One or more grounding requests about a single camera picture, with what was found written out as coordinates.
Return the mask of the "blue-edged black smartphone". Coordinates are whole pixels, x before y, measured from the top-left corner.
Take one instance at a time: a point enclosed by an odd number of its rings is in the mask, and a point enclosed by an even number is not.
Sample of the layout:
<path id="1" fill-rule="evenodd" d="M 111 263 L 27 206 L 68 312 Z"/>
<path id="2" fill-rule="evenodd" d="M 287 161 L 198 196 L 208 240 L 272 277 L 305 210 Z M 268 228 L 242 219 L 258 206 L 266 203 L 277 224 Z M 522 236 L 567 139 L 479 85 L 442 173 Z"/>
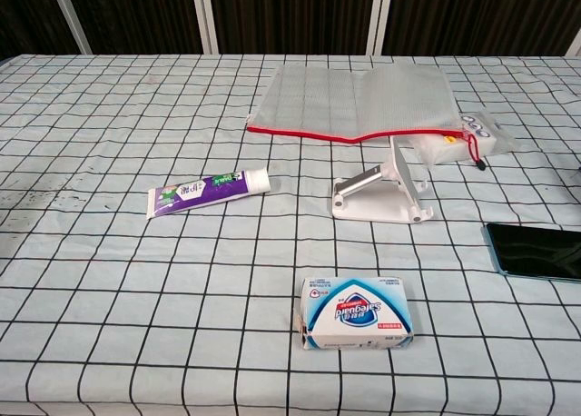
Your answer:
<path id="1" fill-rule="evenodd" d="M 581 232 L 487 223 L 483 233 L 498 272 L 581 282 Z"/>

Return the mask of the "white silver phone stand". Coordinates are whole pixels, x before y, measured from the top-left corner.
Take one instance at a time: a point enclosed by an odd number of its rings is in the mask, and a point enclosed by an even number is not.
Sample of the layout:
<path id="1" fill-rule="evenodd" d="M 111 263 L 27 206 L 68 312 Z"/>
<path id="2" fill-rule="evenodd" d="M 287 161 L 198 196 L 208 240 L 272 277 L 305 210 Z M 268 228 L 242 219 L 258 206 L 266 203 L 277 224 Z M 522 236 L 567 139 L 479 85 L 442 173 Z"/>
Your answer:
<path id="1" fill-rule="evenodd" d="M 426 182 L 414 182 L 396 138 L 389 139 L 387 160 L 349 179 L 337 178 L 331 189 L 332 215 L 376 223 L 422 223 L 433 218 L 421 205 Z"/>

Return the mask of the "purple white toothpaste tube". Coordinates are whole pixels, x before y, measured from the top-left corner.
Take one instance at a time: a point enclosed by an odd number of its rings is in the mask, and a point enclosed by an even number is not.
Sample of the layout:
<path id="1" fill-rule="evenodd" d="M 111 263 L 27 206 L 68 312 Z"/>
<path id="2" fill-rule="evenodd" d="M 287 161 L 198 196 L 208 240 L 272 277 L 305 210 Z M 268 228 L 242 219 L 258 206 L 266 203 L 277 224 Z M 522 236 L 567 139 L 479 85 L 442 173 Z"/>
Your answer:
<path id="1" fill-rule="evenodd" d="M 225 203 L 271 190 L 266 168 L 242 170 L 165 185 L 148 191 L 146 218 L 152 219 L 217 203 Z"/>

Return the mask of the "grey mesh red-zipper pouch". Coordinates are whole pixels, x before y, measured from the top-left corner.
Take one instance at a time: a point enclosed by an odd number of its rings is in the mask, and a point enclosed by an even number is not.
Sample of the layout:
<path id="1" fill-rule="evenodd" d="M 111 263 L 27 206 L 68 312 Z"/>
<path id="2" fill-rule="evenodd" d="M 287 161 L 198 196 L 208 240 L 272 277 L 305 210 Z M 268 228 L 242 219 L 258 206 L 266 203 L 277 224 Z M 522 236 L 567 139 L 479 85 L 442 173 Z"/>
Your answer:
<path id="1" fill-rule="evenodd" d="M 271 78 L 246 128 L 341 144 L 450 136 L 465 143 L 479 169 L 486 167 L 477 137 L 461 124 L 446 74 L 427 65 L 386 64 L 362 74 L 284 65 Z"/>

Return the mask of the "blue white soap box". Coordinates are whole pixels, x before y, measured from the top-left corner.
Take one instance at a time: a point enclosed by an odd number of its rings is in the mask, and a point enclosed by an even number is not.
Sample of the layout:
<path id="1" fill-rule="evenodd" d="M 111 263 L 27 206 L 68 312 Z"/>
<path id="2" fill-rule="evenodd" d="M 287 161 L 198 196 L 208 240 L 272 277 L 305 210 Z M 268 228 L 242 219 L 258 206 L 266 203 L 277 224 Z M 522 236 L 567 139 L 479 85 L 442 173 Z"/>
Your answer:
<path id="1" fill-rule="evenodd" d="M 305 350 L 385 350 L 414 338 L 397 277 L 304 279 L 297 328 Z"/>

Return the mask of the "white black checkered tablecloth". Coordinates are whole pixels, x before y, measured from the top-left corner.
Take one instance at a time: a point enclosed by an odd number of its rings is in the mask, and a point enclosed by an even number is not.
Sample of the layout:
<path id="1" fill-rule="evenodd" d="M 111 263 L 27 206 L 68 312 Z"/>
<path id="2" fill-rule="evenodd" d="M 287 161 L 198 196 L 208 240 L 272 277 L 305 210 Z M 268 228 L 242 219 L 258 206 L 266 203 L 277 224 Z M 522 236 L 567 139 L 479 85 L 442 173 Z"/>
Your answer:
<path id="1" fill-rule="evenodd" d="M 581 284 L 500 274 L 487 223 L 581 230 L 581 58 L 425 57 L 515 152 L 425 171 L 413 225 L 334 219 L 383 160 L 245 128 L 282 64 L 385 56 L 20 55 L 0 64 L 0 416 L 581 416 Z M 148 191 L 271 190 L 146 218 Z M 397 277 L 414 338 L 305 350 L 306 278 Z"/>

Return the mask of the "clear plastic packet white contents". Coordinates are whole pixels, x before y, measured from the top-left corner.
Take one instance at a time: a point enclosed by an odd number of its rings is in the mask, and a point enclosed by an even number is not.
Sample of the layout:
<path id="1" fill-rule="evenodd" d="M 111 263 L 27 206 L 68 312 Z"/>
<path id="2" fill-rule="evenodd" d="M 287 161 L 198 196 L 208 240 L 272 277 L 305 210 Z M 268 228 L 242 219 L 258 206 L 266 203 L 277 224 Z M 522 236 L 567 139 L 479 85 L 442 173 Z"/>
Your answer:
<path id="1" fill-rule="evenodd" d="M 486 111 L 462 113 L 459 123 L 462 134 L 418 134 L 409 140 L 419 160 L 426 166 L 472 161 L 485 170 L 484 158 L 513 152 L 517 141 L 503 130 Z"/>

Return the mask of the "white background frame post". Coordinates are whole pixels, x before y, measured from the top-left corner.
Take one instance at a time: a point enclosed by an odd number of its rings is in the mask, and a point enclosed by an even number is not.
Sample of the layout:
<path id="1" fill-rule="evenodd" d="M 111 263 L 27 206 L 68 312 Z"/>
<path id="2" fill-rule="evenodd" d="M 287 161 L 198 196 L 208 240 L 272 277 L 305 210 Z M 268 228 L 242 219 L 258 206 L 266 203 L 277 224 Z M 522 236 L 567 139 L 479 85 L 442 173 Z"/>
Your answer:
<path id="1" fill-rule="evenodd" d="M 581 56 L 581 0 L 571 0 L 567 16 L 572 25 L 573 37 L 568 45 L 565 57 Z"/>
<path id="2" fill-rule="evenodd" d="M 391 0 L 372 0 L 365 54 L 382 55 Z"/>
<path id="3" fill-rule="evenodd" d="M 56 0 L 56 2 L 59 5 L 59 8 L 64 16 L 64 20 L 67 23 L 81 54 L 92 55 L 92 48 L 85 35 L 84 29 L 74 9 L 72 1 Z"/>
<path id="4" fill-rule="evenodd" d="M 214 23 L 212 0 L 193 0 L 204 54 L 220 53 Z"/>

